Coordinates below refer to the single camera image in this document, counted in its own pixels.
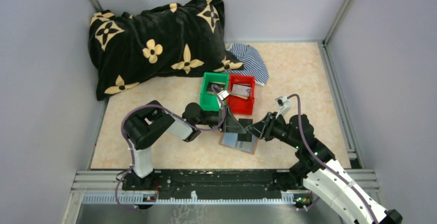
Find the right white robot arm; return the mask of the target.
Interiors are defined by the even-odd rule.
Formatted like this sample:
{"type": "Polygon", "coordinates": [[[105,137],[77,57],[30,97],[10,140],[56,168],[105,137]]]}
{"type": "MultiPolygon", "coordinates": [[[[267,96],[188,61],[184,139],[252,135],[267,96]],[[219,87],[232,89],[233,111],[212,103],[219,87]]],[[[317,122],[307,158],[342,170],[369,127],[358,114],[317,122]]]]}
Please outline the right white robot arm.
{"type": "Polygon", "coordinates": [[[255,137],[277,139],[296,148],[298,162],[290,168],[296,189],[308,189],[337,213],[342,223],[402,223],[402,215],[388,210],[347,173],[333,152],[314,135],[314,128],[301,111],[298,94],[278,97],[278,112],[246,127],[255,137]]]}

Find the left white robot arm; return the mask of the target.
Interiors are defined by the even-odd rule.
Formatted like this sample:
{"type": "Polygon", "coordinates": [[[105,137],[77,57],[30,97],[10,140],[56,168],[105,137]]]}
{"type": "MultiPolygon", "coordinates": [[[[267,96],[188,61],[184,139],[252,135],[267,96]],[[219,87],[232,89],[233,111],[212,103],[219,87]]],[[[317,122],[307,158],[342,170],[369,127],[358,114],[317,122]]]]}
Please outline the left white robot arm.
{"type": "Polygon", "coordinates": [[[211,90],[219,104],[218,111],[205,111],[195,102],[189,103],[182,116],[175,114],[154,100],[129,112],[122,121],[121,133],[131,153],[130,172],[134,183],[142,190],[150,189],[155,177],[152,145],[165,133],[191,142],[202,132],[218,130],[222,133],[246,134],[232,111],[224,104],[230,93],[213,84],[211,90]]]}

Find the pink leather card holder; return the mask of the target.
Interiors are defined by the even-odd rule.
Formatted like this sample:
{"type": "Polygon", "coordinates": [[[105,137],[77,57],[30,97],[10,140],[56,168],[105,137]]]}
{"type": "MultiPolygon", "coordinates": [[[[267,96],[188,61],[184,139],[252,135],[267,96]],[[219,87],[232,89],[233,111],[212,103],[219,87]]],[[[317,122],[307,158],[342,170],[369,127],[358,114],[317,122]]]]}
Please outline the pink leather card holder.
{"type": "Polygon", "coordinates": [[[223,133],[219,141],[219,145],[221,146],[248,154],[255,154],[257,143],[258,139],[251,133],[223,133]]]}

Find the black VIP card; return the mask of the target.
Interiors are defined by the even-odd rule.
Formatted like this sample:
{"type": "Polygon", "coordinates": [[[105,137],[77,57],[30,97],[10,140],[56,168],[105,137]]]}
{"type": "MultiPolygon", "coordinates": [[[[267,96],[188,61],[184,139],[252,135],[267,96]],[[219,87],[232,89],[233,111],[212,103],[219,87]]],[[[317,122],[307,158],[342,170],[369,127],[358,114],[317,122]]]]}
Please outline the black VIP card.
{"type": "Polygon", "coordinates": [[[206,87],[206,93],[212,94],[219,93],[226,89],[226,83],[224,82],[208,82],[206,87]]]}

